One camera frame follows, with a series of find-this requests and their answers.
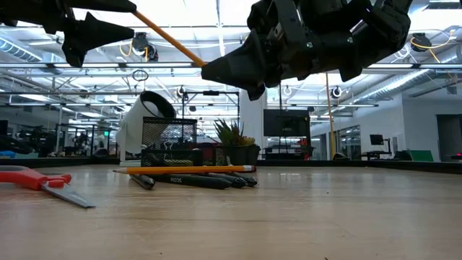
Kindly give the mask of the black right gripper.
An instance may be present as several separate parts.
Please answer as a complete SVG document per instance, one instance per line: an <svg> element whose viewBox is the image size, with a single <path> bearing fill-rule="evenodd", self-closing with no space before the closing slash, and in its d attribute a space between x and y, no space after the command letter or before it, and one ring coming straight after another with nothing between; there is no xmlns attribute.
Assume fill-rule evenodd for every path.
<svg viewBox="0 0 462 260"><path fill-rule="evenodd" d="M259 0L239 48L201 68L201 78L245 90L258 100L286 78L339 71L346 82L399 51L413 0Z"/></svg>

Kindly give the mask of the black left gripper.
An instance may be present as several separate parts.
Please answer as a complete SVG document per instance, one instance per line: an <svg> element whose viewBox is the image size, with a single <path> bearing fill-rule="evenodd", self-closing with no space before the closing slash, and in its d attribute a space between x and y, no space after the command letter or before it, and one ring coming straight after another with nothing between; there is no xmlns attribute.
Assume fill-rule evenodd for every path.
<svg viewBox="0 0 462 260"><path fill-rule="evenodd" d="M103 22L87 13L85 20L72 19L66 4L80 9L107 12L135 12L137 6L129 0L0 0L0 24L16 27L19 21L44 27L63 27L62 50L69 65L82 67L88 51L132 39L134 30Z"/></svg>

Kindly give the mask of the yellow pencil with eraser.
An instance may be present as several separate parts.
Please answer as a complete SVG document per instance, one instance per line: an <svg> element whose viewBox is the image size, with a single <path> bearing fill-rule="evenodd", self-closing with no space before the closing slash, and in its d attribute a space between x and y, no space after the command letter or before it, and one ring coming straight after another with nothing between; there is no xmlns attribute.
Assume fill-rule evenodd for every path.
<svg viewBox="0 0 462 260"><path fill-rule="evenodd" d="M173 38L171 35L166 33L162 28L158 27L155 23L153 23L150 19L145 17L143 14L141 14L138 11L133 12L133 15L138 18L140 21L142 21L145 25L153 29L158 35L160 35L164 40L172 44L175 48L177 48L181 53L189 57L190 60L192 60L197 66L202 67L206 63L199 58L196 54L191 52L189 49L187 49L184 45L182 45L180 42L178 42L175 38Z"/></svg>
<svg viewBox="0 0 462 260"><path fill-rule="evenodd" d="M189 174L189 173L228 173L238 172L247 173L254 171L252 165L236 166L175 166L175 167L139 167L139 168L119 168L113 170L115 173L127 175L164 175L164 174Z"/></svg>

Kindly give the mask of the red grey handled scissors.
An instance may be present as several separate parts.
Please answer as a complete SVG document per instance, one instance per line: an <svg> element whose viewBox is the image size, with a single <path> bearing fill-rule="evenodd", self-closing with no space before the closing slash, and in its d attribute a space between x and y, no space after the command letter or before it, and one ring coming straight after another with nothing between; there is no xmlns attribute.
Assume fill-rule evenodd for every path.
<svg viewBox="0 0 462 260"><path fill-rule="evenodd" d="M70 186L71 179L70 174L44 175L24 166L0 165L0 183L14 183L32 190L46 191L82 208L95 208L93 202Z"/></svg>

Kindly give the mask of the black mesh desk organizer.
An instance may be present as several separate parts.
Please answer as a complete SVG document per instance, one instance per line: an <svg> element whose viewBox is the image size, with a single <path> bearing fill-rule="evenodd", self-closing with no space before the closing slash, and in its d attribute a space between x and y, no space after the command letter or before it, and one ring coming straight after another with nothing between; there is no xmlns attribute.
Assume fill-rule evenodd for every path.
<svg viewBox="0 0 462 260"><path fill-rule="evenodd" d="M171 150L165 150L164 142L173 143ZM194 166L218 165L215 147L218 137L209 142L200 142L198 121L182 118L145 118L141 141L141 166L167 166L166 159L187 159Z"/></svg>

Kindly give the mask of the white desk lamp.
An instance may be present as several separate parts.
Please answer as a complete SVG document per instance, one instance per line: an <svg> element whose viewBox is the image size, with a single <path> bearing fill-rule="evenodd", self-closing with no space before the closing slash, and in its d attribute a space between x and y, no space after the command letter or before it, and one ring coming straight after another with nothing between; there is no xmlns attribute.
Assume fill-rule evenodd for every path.
<svg viewBox="0 0 462 260"><path fill-rule="evenodd" d="M120 166L139 167L140 159L129 160L126 153L141 153L141 141L144 118L175 118L176 112L172 104L163 96L143 91L132 105L128 113L121 119L120 129L115 135L120 152Z"/></svg>

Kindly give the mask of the potted succulent plant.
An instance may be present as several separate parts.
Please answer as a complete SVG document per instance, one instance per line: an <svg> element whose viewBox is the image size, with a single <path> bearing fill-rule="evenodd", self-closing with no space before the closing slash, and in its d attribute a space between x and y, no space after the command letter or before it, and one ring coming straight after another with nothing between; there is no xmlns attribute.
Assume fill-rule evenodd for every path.
<svg viewBox="0 0 462 260"><path fill-rule="evenodd" d="M218 165L256 165L261 148L251 136L245 136L237 122L222 119L214 122L219 139L215 147Z"/></svg>

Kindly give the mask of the green panel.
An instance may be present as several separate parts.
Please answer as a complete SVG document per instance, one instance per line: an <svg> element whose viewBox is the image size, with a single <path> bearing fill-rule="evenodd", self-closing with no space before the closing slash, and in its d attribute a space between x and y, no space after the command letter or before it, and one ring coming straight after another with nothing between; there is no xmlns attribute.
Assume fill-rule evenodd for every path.
<svg viewBox="0 0 462 260"><path fill-rule="evenodd" d="M411 159L416 162L430 162L434 161L432 152L430 150L409 150Z"/></svg>

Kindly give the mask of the black gantry frame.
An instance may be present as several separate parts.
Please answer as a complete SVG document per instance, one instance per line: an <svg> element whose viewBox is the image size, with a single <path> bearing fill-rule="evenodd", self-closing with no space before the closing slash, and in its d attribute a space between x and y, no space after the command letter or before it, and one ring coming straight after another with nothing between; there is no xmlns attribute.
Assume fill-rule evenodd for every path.
<svg viewBox="0 0 462 260"><path fill-rule="evenodd" d="M218 103L204 103L200 105L199 103L192 103L192 100L197 96L202 95L204 97L217 97L220 95L224 95L227 98L227 102L223 104ZM240 93L238 91L230 92L230 91L218 91L218 90L203 90L203 91L192 91L188 92L186 90L183 91L181 96L181 116L185 118L185 111L188 105L192 105L195 107L230 107L234 106L237 109L237 112L234 116L237 120L240 119Z"/></svg>

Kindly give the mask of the black aluminium table frame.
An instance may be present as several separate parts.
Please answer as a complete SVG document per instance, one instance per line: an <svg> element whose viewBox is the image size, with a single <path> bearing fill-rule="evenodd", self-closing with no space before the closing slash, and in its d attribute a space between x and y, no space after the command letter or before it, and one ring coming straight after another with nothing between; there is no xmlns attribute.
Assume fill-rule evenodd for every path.
<svg viewBox="0 0 462 260"><path fill-rule="evenodd" d="M80 165L119 165L116 158L97 159L93 157L50 157L36 159L0 159L0 165L19 165L29 168L52 168ZM431 173L462 175L462 162L414 162L400 160L370 161L331 161L331 160L258 160L257 168L262 167L312 167L312 168L386 168L394 170L413 170Z"/></svg>

